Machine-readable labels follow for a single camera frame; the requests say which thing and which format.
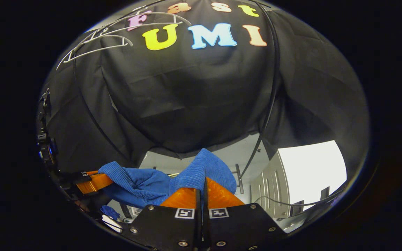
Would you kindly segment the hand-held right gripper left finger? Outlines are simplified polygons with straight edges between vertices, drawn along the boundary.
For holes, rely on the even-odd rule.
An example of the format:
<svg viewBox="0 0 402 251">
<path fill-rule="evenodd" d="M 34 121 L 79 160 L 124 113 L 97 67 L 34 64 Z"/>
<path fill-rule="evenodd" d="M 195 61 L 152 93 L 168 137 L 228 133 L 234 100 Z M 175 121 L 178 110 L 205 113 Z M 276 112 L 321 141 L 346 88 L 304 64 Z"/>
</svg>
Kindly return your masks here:
<svg viewBox="0 0 402 251">
<path fill-rule="evenodd" d="M 197 251 L 201 192 L 180 188 L 161 204 L 147 205 L 128 226 L 128 239 L 147 250 Z"/>
</svg>

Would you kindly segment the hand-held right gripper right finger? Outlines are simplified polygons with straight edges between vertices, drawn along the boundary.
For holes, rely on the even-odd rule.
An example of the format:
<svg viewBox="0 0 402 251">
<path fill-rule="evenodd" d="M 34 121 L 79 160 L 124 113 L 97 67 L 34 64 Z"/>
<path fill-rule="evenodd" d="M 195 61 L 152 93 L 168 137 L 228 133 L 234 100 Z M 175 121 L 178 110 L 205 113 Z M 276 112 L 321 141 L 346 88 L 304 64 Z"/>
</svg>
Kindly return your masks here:
<svg viewBox="0 0 402 251">
<path fill-rule="evenodd" d="M 275 251 L 287 238 L 259 204 L 242 203 L 211 178 L 206 178 L 203 200 L 203 246 L 207 251 Z"/>
</svg>

